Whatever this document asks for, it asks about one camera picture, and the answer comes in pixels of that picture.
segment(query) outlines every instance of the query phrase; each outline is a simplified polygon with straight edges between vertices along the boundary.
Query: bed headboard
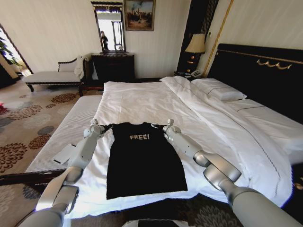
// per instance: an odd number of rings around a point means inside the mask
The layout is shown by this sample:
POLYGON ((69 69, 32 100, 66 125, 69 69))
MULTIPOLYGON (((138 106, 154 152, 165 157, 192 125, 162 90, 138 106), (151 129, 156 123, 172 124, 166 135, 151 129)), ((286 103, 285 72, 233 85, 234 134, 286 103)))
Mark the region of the bed headboard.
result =
POLYGON ((303 124, 303 50, 219 44, 208 77, 303 124))

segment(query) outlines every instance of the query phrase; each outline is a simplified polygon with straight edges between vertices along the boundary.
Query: lamp base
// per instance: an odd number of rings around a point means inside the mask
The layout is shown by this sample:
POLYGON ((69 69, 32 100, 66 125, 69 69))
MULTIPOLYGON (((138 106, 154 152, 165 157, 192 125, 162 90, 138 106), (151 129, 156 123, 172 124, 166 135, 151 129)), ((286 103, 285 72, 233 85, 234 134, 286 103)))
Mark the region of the lamp base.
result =
POLYGON ((192 73, 196 70, 199 60, 200 60, 201 53, 194 53, 191 54, 189 59, 186 61, 186 69, 185 72, 192 73))

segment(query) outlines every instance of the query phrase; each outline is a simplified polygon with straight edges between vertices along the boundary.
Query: patterned carpet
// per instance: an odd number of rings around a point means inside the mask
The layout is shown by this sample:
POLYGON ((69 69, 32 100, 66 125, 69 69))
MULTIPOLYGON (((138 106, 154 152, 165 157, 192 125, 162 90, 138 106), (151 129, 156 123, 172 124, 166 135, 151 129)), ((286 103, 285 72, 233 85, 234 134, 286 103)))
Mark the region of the patterned carpet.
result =
MULTIPOLYGON (((0 175, 23 173, 80 97, 77 87, 34 88, 31 93, 19 80, 0 89, 0 103, 6 108, 0 109, 0 175)), ((38 198, 21 184, 0 186, 0 226, 15 226, 38 198)))
MULTIPOLYGON (((78 99, 76 87, 35 86, 35 92, 31 93, 18 81, 0 89, 0 102, 7 108, 0 110, 0 175, 24 172, 78 99)), ((295 194, 299 197, 294 201, 302 198, 303 191, 298 192, 301 194, 295 194)), ((21 184, 0 186, 0 226, 14 227, 34 209, 39 196, 21 184)), ((126 221, 146 218, 185 220, 196 227, 242 226, 227 204, 201 194, 188 200, 167 199, 96 217, 87 216, 73 220, 72 226, 121 227, 126 221)))

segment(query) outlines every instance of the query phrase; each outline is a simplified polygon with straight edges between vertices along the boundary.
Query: white duvet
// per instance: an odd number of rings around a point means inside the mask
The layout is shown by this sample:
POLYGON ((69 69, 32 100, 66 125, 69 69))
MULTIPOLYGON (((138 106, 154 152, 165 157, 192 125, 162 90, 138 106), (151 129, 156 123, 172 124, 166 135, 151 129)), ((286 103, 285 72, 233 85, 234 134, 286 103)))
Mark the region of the white duvet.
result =
MULTIPOLYGON (((236 182, 238 186, 256 189, 278 206, 291 195, 291 167, 286 153, 236 111, 216 98, 208 98, 184 78, 163 78, 161 83, 108 82, 95 118, 104 125, 122 122, 166 124, 167 119, 172 118, 174 124, 206 152, 220 154, 242 172, 236 182)), ((99 215, 165 198, 191 198, 198 193, 227 202, 224 193, 204 178, 204 168, 186 157, 171 141, 183 164, 187 192, 106 200, 107 164, 113 141, 111 130, 98 140, 93 158, 76 184, 80 193, 69 218, 99 215)))

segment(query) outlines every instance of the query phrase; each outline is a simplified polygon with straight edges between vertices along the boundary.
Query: framed painting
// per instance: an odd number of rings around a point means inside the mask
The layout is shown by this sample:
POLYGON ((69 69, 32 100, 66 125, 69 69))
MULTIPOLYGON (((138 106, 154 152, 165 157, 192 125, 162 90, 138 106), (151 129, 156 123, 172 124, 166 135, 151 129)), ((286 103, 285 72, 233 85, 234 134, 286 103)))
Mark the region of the framed painting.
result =
POLYGON ((153 31, 156 0, 124 0, 128 31, 153 31))

